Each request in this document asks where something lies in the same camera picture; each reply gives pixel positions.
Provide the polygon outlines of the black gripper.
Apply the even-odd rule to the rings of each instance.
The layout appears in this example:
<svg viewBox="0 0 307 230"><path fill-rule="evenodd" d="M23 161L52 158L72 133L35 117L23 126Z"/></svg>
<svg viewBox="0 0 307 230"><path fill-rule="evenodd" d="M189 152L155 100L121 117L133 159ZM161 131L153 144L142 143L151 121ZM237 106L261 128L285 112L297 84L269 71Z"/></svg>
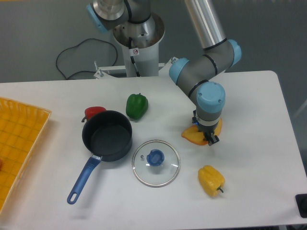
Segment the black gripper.
<svg viewBox="0 0 307 230"><path fill-rule="evenodd" d="M194 110L192 123L197 125L198 130L204 134L209 146L219 142L215 129L219 124L220 112L208 113L203 110Z"/></svg>

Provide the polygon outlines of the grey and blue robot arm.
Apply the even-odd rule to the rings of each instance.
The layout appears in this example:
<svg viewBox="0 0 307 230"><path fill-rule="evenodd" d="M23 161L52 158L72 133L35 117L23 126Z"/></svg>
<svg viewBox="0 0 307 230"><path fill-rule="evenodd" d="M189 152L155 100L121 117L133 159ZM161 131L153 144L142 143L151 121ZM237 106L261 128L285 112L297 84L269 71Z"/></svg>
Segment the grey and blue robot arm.
<svg viewBox="0 0 307 230"><path fill-rule="evenodd" d="M225 104L224 88L212 78L235 65L242 51L236 41L226 38L210 0L187 0L185 5L204 53L195 61L176 60L169 77L195 104L192 122L212 145L219 140L217 127ZM121 45L128 77L158 75L165 26L150 1L94 0L86 9L97 29L112 31Z"/></svg>

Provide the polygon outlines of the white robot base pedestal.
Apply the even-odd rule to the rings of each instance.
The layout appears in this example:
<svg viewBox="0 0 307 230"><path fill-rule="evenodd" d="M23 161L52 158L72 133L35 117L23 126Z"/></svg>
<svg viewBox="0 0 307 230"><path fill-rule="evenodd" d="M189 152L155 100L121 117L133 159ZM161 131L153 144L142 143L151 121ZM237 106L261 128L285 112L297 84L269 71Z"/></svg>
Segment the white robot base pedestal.
<svg viewBox="0 0 307 230"><path fill-rule="evenodd" d="M95 16L95 25L105 33L112 31L121 46L127 77L159 75L159 44L165 35L162 19L153 12L126 15L109 21Z"/></svg>

